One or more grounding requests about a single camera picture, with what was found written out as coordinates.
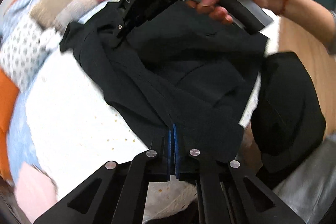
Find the person right forearm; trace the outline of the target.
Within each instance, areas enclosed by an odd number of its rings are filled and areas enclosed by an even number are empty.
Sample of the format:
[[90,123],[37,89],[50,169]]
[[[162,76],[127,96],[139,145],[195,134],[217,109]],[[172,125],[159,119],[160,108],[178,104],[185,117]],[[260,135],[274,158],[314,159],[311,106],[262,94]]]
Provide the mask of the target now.
[[335,12],[313,0],[286,0],[282,16],[313,35],[335,55]]

